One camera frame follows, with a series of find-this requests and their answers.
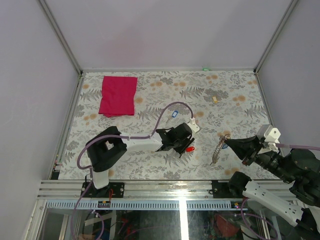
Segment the red tag key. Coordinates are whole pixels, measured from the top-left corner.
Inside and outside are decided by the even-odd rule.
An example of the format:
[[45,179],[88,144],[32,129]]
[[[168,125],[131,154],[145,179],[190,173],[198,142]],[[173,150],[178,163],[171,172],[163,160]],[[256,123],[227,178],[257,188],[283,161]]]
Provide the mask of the red tag key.
[[193,152],[194,150],[195,150],[195,147],[194,146],[190,146],[190,147],[187,147],[185,151],[187,153],[189,153],[189,152]]

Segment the grey keyring with yellow handle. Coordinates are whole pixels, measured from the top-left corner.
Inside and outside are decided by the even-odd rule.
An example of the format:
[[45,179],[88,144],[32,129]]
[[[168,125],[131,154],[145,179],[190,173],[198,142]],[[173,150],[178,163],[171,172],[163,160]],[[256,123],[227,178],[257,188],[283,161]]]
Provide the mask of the grey keyring with yellow handle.
[[224,146],[227,147],[227,145],[225,144],[225,141],[229,140],[230,138],[231,138],[230,134],[221,135],[219,137],[218,144],[215,147],[215,150],[212,155],[212,159],[211,159],[211,163],[210,163],[211,165],[215,165],[218,162],[221,150],[224,148]]

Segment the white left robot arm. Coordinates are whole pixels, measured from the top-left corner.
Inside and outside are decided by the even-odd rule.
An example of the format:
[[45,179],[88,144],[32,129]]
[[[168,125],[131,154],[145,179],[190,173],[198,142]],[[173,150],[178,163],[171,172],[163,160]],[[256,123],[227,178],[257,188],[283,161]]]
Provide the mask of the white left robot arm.
[[177,127],[157,129],[150,136],[125,136],[116,126],[107,128],[87,142],[84,149],[92,167],[93,193],[101,198],[109,193],[109,169],[126,153],[174,150],[182,155],[195,140],[193,135],[199,131],[200,127],[193,118]]

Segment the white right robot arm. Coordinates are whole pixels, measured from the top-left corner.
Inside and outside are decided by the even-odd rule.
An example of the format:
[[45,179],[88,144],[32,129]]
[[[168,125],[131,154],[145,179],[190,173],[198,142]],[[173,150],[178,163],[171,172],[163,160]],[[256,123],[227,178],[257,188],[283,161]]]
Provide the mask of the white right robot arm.
[[[257,136],[224,139],[245,166],[255,163],[277,180],[253,180],[236,171],[227,183],[231,196],[243,196],[273,211],[304,240],[320,238],[320,161],[318,146],[285,145]],[[286,156],[279,148],[290,149]]]

